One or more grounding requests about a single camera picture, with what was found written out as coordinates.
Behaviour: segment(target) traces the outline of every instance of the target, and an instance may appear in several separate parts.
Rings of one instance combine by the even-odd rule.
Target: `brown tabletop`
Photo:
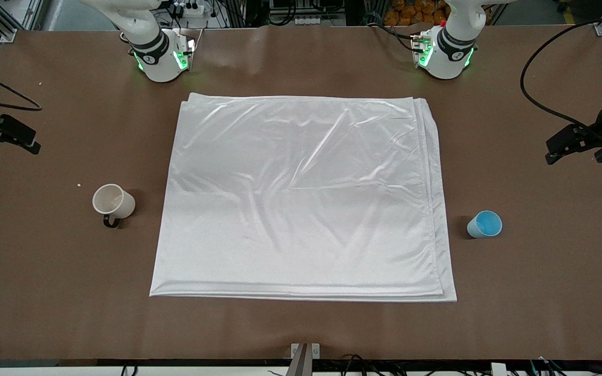
[[[367,28],[205,31],[193,72],[145,78],[115,32],[21,32],[0,79],[43,104],[7,111],[41,153],[0,144],[0,359],[323,357],[602,359],[602,164],[545,164],[564,122],[526,102],[519,74],[561,26],[493,27],[459,78],[413,69]],[[591,122],[602,38],[573,31],[532,66],[530,92]],[[204,95],[427,98],[437,121],[457,303],[149,298],[179,105]],[[0,101],[15,101],[0,89]],[[117,183],[136,212],[113,230],[91,207]],[[498,212],[503,233],[466,239]]]

